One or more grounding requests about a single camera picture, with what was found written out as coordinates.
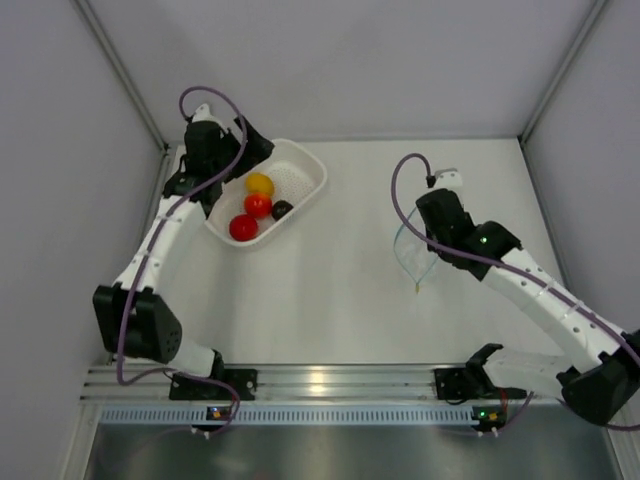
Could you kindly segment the orange fake food piece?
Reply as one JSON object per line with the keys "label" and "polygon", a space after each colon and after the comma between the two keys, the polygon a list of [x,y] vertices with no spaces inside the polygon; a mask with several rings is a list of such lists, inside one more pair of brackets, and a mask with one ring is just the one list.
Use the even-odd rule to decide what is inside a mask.
{"label": "orange fake food piece", "polygon": [[245,179],[245,188],[249,194],[262,193],[273,196],[275,193],[275,184],[270,177],[263,173],[250,173]]}

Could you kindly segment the clear zip top bag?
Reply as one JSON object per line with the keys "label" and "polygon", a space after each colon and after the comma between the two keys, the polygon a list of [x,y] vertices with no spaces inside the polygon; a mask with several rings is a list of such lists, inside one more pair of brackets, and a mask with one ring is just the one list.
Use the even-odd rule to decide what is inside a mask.
{"label": "clear zip top bag", "polygon": [[396,261],[414,284],[415,293],[429,276],[438,256],[428,250],[428,245],[401,223],[394,238],[393,252]]}

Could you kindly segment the orange red fake tomato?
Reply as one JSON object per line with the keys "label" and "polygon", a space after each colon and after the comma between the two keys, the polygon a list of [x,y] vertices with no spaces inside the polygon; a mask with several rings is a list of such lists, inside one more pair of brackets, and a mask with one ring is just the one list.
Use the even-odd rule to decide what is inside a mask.
{"label": "orange red fake tomato", "polygon": [[250,193],[244,199],[245,212],[256,219],[264,219],[270,216],[272,207],[271,197],[262,192]]}

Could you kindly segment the dark fake food piece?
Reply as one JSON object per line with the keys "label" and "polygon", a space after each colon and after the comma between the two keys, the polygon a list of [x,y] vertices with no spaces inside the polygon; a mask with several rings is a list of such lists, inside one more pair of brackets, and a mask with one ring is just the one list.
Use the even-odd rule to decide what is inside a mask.
{"label": "dark fake food piece", "polygon": [[271,217],[274,221],[279,221],[285,217],[294,206],[286,200],[278,200],[272,205]]}

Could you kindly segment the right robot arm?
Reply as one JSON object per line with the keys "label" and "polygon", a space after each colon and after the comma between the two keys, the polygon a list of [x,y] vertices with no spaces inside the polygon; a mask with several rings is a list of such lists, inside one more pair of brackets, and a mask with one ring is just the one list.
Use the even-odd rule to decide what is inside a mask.
{"label": "right robot arm", "polygon": [[474,224],[454,191],[430,191],[416,207],[442,260],[510,300],[562,351],[550,356],[487,344],[465,364],[471,392],[535,392],[563,401],[591,424],[607,425],[639,389],[638,333],[588,312],[504,226]]}

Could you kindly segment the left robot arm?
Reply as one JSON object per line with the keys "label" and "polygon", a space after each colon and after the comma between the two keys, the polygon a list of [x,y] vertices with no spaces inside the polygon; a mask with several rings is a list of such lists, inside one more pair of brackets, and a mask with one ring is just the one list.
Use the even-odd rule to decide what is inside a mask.
{"label": "left robot arm", "polygon": [[120,384],[124,361],[155,363],[158,372],[191,377],[204,399],[219,397],[226,386],[221,354],[188,338],[168,304],[167,289],[194,236],[217,206],[231,181],[267,160],[275,145],[242,115],[235,136],[210,114],[187,119],[185,152],[163,186],[156,216],[138,251],[110,285],[100,285],[93,307],[105,349],[116,357]]}

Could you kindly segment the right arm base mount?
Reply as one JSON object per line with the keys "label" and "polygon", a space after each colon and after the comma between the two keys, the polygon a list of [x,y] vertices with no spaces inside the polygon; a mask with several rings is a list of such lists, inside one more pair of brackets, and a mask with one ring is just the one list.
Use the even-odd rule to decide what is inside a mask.
{"label": "right arm base mount", "polygon": [[464,403],[470,400],[499,400],[500,389],[488,377],[466,367],[448,367],[434,370],[436,394],[439,400]]}

